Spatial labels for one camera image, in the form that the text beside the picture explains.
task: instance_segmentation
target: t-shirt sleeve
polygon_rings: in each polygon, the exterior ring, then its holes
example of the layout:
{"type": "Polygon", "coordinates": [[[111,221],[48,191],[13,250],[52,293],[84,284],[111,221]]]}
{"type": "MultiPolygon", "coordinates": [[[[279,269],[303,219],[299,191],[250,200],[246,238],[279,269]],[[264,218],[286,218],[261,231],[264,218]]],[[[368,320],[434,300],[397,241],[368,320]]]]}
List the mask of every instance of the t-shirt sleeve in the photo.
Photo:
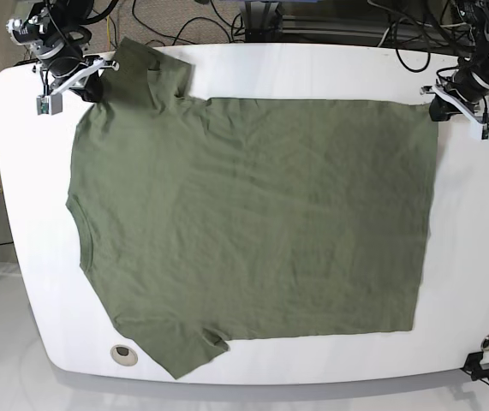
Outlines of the t-shirt sleeve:
{"type": "Polygon", "coordinates": [[[175,379],[229,350],[227,343],[216,334],[176,321],[128,321],[116,328],[175,379]]]}

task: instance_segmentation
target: black mount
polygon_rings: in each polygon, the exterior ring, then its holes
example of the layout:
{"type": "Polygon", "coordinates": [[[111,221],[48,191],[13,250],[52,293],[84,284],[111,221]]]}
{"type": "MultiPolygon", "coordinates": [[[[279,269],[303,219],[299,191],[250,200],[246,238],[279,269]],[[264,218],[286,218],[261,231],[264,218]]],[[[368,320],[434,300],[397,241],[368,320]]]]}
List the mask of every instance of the black mount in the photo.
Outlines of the black mount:
{"type": "Polygon", "coordinates": [[[479,379],[487,378],[489,381],[489,368],[484,369],[480,362],[484,358],[484,353],[471,353],[467,355],[467,360],[462,370],[470,375],[470,379],[478,381],[479,379]]]}

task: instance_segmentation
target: t-shirt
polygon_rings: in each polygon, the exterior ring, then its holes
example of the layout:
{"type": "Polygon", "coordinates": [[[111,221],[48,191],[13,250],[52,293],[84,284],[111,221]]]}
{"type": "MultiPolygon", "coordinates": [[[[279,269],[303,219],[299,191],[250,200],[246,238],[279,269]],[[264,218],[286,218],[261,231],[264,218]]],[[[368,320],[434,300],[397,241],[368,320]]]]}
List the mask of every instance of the t-shirt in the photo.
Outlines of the t-shirt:
{"type": "Polygon", "coordinates": [[[115,59],[76,129],[67,205],[123,336],[180,378],[230,340],[412,329],[425,105],[202,100],[185,62],[127,39],[115,59]]]}

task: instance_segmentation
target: olive green t-shirt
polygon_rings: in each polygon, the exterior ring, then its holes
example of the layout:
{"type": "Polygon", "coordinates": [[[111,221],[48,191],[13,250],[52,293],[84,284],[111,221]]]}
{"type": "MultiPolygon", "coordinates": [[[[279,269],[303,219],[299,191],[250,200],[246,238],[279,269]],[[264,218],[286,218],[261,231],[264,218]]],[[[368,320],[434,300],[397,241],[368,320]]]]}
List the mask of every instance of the olive green t-shirt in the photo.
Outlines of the olive green t-shirt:
{"type": "Polygon", "coordinates": [[[76,130],[68,208],[123,336],[180,378],[230,340],[412,329],[426,106],[204,101],[185,62],[127,39],[115,59],[76,130]]]}

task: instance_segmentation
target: white table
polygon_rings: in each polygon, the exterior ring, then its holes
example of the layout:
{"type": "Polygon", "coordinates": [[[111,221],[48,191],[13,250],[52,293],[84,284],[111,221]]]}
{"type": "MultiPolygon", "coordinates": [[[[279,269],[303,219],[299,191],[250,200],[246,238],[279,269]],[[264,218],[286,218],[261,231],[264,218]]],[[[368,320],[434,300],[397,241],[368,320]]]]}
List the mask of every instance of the white table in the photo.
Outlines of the white table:
{"type": "MultiPolygon", "coordinates": [[[[336,45],[194,45],[161,49],[195,65],[200,98],[341,98],[419,104],[435,70],[422,74],[394,51],[336,45]]],[[[419,67],[425,56],[404,52],[419,67]]],[[[75,125],[90,104],[64,95],[64,112],[37,116],[40,79],[31,66],[0,74],[0,168],[29,300],[51,361],[119,378],[172,381],[112,327],[79,268],[75,223],[65,208],[75,125]],[[135,366],[110,357],[136,350],[135,366]]],[[[182,378],[202,384],[308,384],[389,378],[463,365],[489,333],[489,141],[469,138],[455,117],[440,124],[431,233],[411,332],[230,342],[230,352],[182,378]]]]}

